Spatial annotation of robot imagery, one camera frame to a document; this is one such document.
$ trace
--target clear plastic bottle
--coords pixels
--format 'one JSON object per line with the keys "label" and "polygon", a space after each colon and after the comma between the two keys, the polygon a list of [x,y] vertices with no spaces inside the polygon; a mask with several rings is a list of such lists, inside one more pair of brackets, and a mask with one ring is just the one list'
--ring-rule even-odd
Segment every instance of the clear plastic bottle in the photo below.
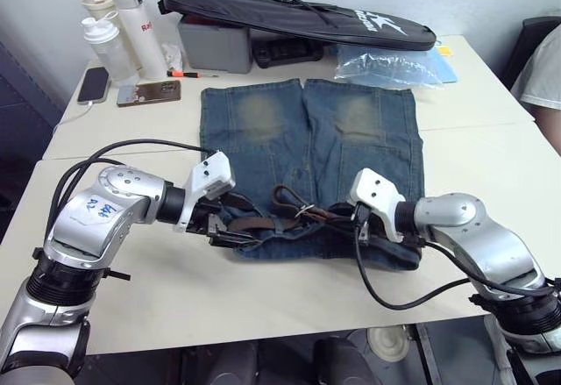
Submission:
{"label": "clear plastic bottle", "polygon": [[[81,0],[81,2],[84,8],[88,10],[89,15],[95,19],[105,18],[105,16],[109,12],[116,10],[113,0]],[[113,12],[112,15],[114,15],[115,17],[111,18],[110,21],[119,29],[119,36],[121,37],[121,39],[123,39],[124,47],[126,47],[126,51],[129,53],[129,56],[131,56],[134,67],[137,70],[141,69],[142,65],[140,65],[140,61],[138,60],[138,57],[134,52],[132,43],[126,34],[126,30],[121,24],[121,20],[119,19],[118,14],[116,12]]]}
{"label": "clear plastic bottle", "polygon": [[111,81],[118,87],[136,84],[139,80],[138,73],[124,47],[119,29],[108,19],[96,20],[93,17],[83,19],[82,26],[85,40],[107,69]]}

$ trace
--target white sleeve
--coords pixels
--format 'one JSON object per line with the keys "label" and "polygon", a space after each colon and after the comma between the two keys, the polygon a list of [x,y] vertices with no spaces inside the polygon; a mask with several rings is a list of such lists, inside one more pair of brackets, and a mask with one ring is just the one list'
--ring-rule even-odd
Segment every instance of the white sleeve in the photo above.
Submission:
{"label": "white sleeve", "polygon": [[561,110],[561,25],[537,47],[511,92],[523,103]]}

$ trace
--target jeans pocket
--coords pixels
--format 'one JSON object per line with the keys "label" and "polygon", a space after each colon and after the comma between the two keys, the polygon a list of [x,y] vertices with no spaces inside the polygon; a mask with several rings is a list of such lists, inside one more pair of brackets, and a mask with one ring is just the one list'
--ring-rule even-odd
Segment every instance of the jeans pocket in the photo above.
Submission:
{"label": "jeans pocket", "polygon": [[223,148],[236,179],[234,190],[244,194],[260,208],[269,210],[271,192],[278,183],[274,156],[269,145]]}
{"label": "jeans pocket", "polygon": [[400,194],[411,190],[411,156],[409,150],[391,146],[341,145],[337,201],[346,201],[357,173],[370,168],[395,184]]}

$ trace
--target label on robot arm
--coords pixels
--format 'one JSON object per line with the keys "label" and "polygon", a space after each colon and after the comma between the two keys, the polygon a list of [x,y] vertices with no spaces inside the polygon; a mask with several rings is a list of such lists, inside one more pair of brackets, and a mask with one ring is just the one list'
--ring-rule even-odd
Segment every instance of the label on robot arm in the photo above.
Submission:
{"label": "label on robot arm", "polygon": [[92,195],[79,204],[72,218],[82,225],[109,223],[123,207],[98,195]]}

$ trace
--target black cable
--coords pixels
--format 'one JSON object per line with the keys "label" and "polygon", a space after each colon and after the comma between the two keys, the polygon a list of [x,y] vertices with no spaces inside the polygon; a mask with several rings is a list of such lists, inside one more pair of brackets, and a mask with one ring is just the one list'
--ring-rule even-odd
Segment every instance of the black cable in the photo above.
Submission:
{"label": "black cable", "polygon": [[553,292],[552,287],[541,287],[540,289],[518,289],[516,287],[509,287],[509,286],[505,286],[504,284],[499,284],[498,282],[492,282],[491,280],[488,280],[487,278],[474,273],[470,268],[464,265],[458,258],[456,258],[454,255],[452,255],[449,251],[447,251],[443,247],[430,242],[425,242],[424,245],[431,247],[432,249],[435,249],[438,252],[442,253],[446,258],[448,258],[456,267],[458,267],[468,277],[472,278],[476,282],[485,284],[486,286],[492,289],[497,289],[499,291],[503,291],[505,293],[510,293],[513,295],[533,296],[533,297],[547,296],[548,294]]}
{"label": "black cable", "polygon": [[[213,154],[216,152],[216,150],[210,150],[208,148],[202,148],[199,146],[190,146],[188,144],[182,144],[181,142],[166,141],[164,139],[128,139],[126,141],[119,141],[113,144],[109,144],[108,146],[105,146],[104,148],[97,150],[89,157],[88,160],[98,159],[105,153],[114,150],[115,148],[119,148],[121,146],[132,146],[135,144],[161,144],[164,146],[176,146],[178,148],[183,148],[191,151],[199,151],[201,153],[207,153],[207,154]],[[76,176],[72,179],[72,181],[68,185],[66,192],[64,193],[64,195],[62,196],[59,202],[59,209],[58,209],[59,212],[62,210],[62,207],[64,207],[67,204],[68,200],[70,199],[70,196],[72,195],[72,192],[76,188],[78,182],[84,176],[84,173],[86,173],[86,170],[88,170],[87,167],[80,168],[80,171],[76,174]]]}
{"label": "black cable", "polygon": [[48,236],[49,232],[53,228],[54,220],[58,217],[58,215],[60,213],[61,207],[59,206],[59,201],[60,201],[60,194],[62,193],[62,190],[64,189],[64,185],[66,184],[66,182],[68,181],[70,176],[72,176],[74,174],[74,172],[76,172],[77,170],[79,170],[81,168],[85,168],[87,170],[89,166],[91,166],[92,164],[96,164],[96,163],[109,163],[109,164],[115,164],[115,165],[123,164],[120,161],[112,160],[112,159],[101,159],[101,158],[96,158],[96,159],[93,159],[93,160],[88,159],[88,160],[80,161],[79,163],[74,164],[71,168],[69,168],[66,172],[64,172],[64,174],[59,179],[59,182],[56,185],[56,188],[55,188],[54,193],[53,193],[53,199],[51,200],[51,207],[49,208],[49,215],[48,215],[48,218],[46,220],[45,240],[46,240],[46,237]]}
{"label": "black cable", "polygon": [[368,276],[366,275],[364,263],[362,261],[362,256],[360,255],[359,233],[360,233],[360,227],[356,226],[355,230],[354,230],[354,235],[353,235],[353,237],[354,237],[354,250],[355,250],[355,256],[357,258],[357,265],[359,266],[360,276],[362,277],[362,281],[364,282],[364,284],[366,286],[366,289],[368,290],[370,295],[374,298],[374,300],[376,302],[378,302],[379,304],[381,304],[385,308],[388,308],[388,309],[391,309],[391,310],[411,309],[411,308],[414,308],[414,307],[416,307],[420,304],[423,304],[423,303],[429,301],[430,299],[432,299],[435,296],[440,295],[441,293],[444,293],[446,290],[452,289],[452,288],[457,287],[457,286],[461,286],[462,284],[466,284],[466,283],[469,282],[469,280],[467,278],[464,278],[462,280],[456,280],[454,282],[449,282],[448,284],[445,284],[445,285],[439,287],[438,289],[432,290],[427,295],[425,295],[423,297],[419,297],[418,299],[414,300],[413,302],[404,303],[404,304],[388,303],[384,299],[382,299],[380,296],[378,296],[378,294],[374,291],[374,289],[372,287],[372,284],[368,280]]}

